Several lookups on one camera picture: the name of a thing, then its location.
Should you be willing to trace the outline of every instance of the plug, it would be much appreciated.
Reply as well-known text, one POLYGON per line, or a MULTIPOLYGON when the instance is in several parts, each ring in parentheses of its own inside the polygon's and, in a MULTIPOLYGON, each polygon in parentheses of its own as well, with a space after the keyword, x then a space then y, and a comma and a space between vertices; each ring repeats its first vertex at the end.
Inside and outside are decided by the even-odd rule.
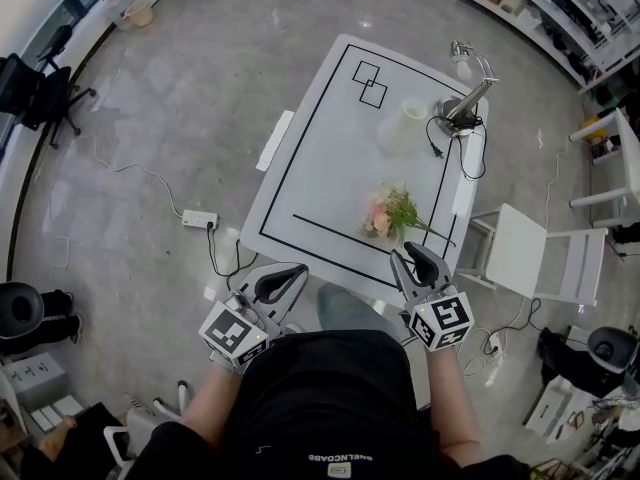
POLYGON ((443 159, 444 155, 442 154, 442 150, 436 146, 433 142, 429 141, 431 144, 431 149, 433 149, 433 154, 436 155, 438 158, 443 159))
POLYGON ((491 345, 491 355, 498 357, 502 354, 502 344, 500 343, 500 337, 497 333, 489 336, 489 345, 491 345))

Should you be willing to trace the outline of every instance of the black cable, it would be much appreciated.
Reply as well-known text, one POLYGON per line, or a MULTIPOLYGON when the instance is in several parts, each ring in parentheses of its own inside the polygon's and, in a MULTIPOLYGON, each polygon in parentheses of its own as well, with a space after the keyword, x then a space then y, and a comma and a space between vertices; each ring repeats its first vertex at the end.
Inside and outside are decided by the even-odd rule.
POLYGON ((429 139, 429 144, 431 144, 431 149, 433 149, 433 154, 436 155, 436 157, 438 158, 444 158, 442 154, 442 150, 433 143, 433 141, 431 140, 431 135, 429 135, 429 125, 431 124, 431 121, 439 118, 440 116, 434 116, 431 119, 429 119, 427 121, 427 125, 425 126, 425 131, 427 132, 427 139, 429 139))
POLYGON ((628 258, 629 256, 640 256, 640 254, 638 253, 626 253, 626 252, 618 252, 618 250, 616 249, 616 245, 618 245, 618 242, 615 242, 613 244, 609 244, 611 246, 611 248, 613 249, 613 254, 615 254, 618 258, 622 259, 622 258, 628 258))
POLYGON ((227 276, 227 279, 226 279, 227 290, 229 290, 229 291, 231 291, 231 278, 233 276, 235 276, 238 272, 242 272, 243 270, 249 268, 258 259, 258 253, 255 253, 255 255, 253 256, 253 259, 249 263, 247 263, 244 267, 241 267, 240 266, 240 249, 239 249, 239 245, 240 245, 240 239, 236 240, 236 265, 238 265, 238 267, 233 272, 231 272, 227 276))
POLYGON ((258 259, 258 253, 255 254, 255 256, 253 257, 253 259, 247 264, 244 265, 243 267, 240 266, 240 240, 236 240, 236 265, 237 268, 233 271, 231 271, 228 274, 222 274, 219 270, 218 270, 218 263, 216 261, 216 230, 213 229, 212 227, 207 227, 207 242, 209 242, 209 258, 211 258, 211 265, 213 266, 213 271, 216 273, 216 275, 220 276, 220 277, 224 277, 225 278, 225 283, 227 285, 227 290, 231 291, 231 278, 233 276, 235 276, 238 272, 241 272, 242 270, 245 270, 247 268, 249 268, 250 266, 252 266, 256 260, 258 259))
MULTIPOLYGON (((445 117, 445 116, 434 116, 427 121, 427 124, 425 126, 425 131, 427 132, 427 139, 429 140, 429 144, 431 144, 431 149, 433 149, 433 153, 438 158, 443 158, 442 150, 433 143, 433 140, 431 140, 431 135, 429 134, 429 124, 431 124, 431 121, 433 121, 434 119, 442 119, 444 121, 449 121, 449 122, 453 122, 454 120, 449 119, 448 117, 445 117)), ((460 168, 462 169, 462 173, 464 174, 464 177, 467 178, 469 181, 479 180, 487 172, 487 164, 484 161, 485 153, 487 151, 487 141, 489 138, 487 135, 487 127, 484 125, 484 122, 480 116, 476 116, 473 126, 474 128, 476 126, 482 126, 482 128, 484 129, 484 144, 482 145, 482 172, 478 176, 471 176, 464 170, 464 162, 462 159, 462 139, 460 139, 459 135, 454 137, 455 139, 458 140, 458 145, 460 146, 460 168)))
MULTIPOLYGON (((531 301, 531 306, 530 306, 530 311, 529 311, 529 318, 527 318, 526 323, 521 326, 521 327, 512 327, 510 325, 505 325, 503 327, 500 327, 499 329, 496 329, 495 331, 493 331, 492 333, 490 333, 487 336, 486 341, 484 342, 484 344, 482 345, 482 352, 484 353, 484 355, 486 356, 490 356, 494 353, 494 350, 491 349, 489 350, 489 352, 487 352, 487 343, 489 343, 489 339, 491 338, 491 336, 493 336, 496 333, 499 333, 500 331, 504 331, 505 329, 507 330, 512 330, 512 331, 522 331, 523 329, 527 328, 528 326, 533 327, 535 330, 542 332, 542 329, 540 329, 540 327, 538 327, 536 324, 534 324, 531 321, 531 318, 533 317, 533 315, 536 314, 536 312, 542 307, 542 301, 538 298, 535 298, 531 301)), ((579 341, 579 340, 574 340, 573 338, 564 338, 567 341, 574 341, 576 343, 580 343, 581 345, 586 345, 586 343, 584 341, 579 341)))

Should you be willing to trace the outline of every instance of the white cabinet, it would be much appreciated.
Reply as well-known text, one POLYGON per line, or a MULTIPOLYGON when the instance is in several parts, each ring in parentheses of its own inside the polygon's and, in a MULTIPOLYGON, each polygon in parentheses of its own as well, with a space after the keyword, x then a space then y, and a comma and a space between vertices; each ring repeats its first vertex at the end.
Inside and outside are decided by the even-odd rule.
POLYGON ((50 354, 8 364, 2 367, 2 373, 27 410, 55 402, 69 392, 67 374, 50 354))

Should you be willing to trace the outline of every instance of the concrete floor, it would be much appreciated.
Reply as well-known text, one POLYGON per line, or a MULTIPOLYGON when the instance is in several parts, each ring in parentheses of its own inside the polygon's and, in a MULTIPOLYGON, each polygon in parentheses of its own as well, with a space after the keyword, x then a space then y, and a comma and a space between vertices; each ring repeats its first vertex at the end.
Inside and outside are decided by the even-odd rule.
MULTIPOLYGON (((281 112, 296 109, 341 33, 450 74, 451 40, 470 41, 484 52, 501 82, 488 95, 487 174, 475 209, 506 202, 544 223, 555 155, 584 118, 577 88, 525 38, 469 2, 161 0, 154 13, 150 26, 114 33, 91 60, 79 83, 100 96, 77 110, 77 120, 84 133, 98 137, 101 159, 115 166, 138 161, 161 173, 179 211, 219 213, 227 261, 263 176, 254 168, 260 152, 281 112)), ((109 172, 95 161, 92 141, 76 140, 65 128, 60 149, 45 150, 22 215, 15 278, 41 291, 61 287, 76 294, 86 319, 84 340, 49 349, 86 400, 104 401, 118 413, 125 408, 122 392, 147 402, 156 396, 174 401, 178 380, 199 384, 208 354, 197 330, 211 306, 203 294, 224 283, 211 271, 204 233, 183 228, 158 180, 137 168, 109 172), (71 241, 66 270, 52 268, 65 261, 66 244, 57 237, 71 241)), ((550 231, 588 227, 587 212, 567 204, 587 193, 587 172, 584 150, 570 145, 551 189, 550 231)), ((536 324, 562 330, 569 323, 585 329, 636 323, 640 263, 634 260, 623 263, 607 249, 598 307, 579 313, 545 302, 536 324)), ((550 263, 545 272, 560 268, 550 263)), ((292 314, 310 329, 317 325, 319 284, 309 283, 292 314)), ((514 294, 462 279, 458 284, 478 325, 494 329, 518 312, 521 298, 514 294)), ((504 361, 468 378, 488 453, 512 453, 530 463, 571 457, 590 431, 585 425, 581 435, 546 446, 521 426, 541 387, 536 338, 532 328, 511 332, 504 361)), ((478 332, 465 342, 462 365, 481 355, 482 339, 478 332)), ((424 402, 422 351, 410 356, 424 402)), ((475 361, 468 373, 479 366, 475 361)))

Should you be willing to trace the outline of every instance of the knee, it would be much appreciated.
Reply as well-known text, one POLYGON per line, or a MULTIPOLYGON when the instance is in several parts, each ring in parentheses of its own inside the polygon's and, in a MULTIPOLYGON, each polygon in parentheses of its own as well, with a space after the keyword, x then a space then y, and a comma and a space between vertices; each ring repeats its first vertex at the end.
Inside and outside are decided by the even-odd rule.
POLYGON ((318 290, 318 309, 327 308, 331 301, 340 295, 349 295, 349 292, 333 283, 322 285, 318 290))

